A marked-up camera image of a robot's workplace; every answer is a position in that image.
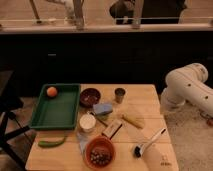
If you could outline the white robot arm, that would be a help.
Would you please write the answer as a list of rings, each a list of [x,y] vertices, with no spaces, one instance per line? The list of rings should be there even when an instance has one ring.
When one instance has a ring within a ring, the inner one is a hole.
[[[161,93],[161,107],[173,110],[189,101],[213,117],[213,88],[205,84],[207,79],[208,70],[200,63],[170,71],[165,77],[166,88]]]

